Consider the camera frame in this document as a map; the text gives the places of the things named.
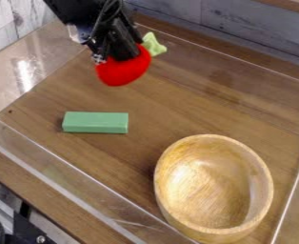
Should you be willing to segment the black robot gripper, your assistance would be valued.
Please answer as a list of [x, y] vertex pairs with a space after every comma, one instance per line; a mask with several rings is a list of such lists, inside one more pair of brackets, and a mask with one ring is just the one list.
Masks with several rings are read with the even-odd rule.
[[126, 61], [140, 54], [142, 36], [122, 0], [42, 0], [60, 21], [76, 29], [76, 41], [93, 52], [97, 63], [108, 57]]

